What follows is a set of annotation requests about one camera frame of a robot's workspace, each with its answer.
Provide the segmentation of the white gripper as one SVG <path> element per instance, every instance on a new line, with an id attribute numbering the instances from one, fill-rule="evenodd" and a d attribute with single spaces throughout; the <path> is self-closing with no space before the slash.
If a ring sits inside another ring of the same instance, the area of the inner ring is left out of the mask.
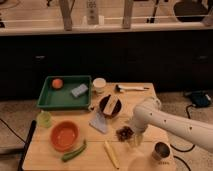
<path id="1" fill-rule="evenodd" d="M 131 130 L 135 133 L 133 135 L 133 145 L 138 147 L 143 141 L 143 133 L 148 128 L 148 124 L 136 117 L 132 117 L 129 121 L 129 126 Z"/>

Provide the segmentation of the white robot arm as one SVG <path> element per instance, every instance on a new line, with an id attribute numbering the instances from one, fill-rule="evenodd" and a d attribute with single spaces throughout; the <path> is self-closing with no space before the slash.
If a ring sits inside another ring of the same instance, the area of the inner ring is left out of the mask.
<path id="1" fill-rule="evenodd" d="M 144 133 L 148 125 L 153 125 L 213 153 L 213 125 L 163 112 L 157 97 L 139 102 L 129 125 L 134 133 Z"/>

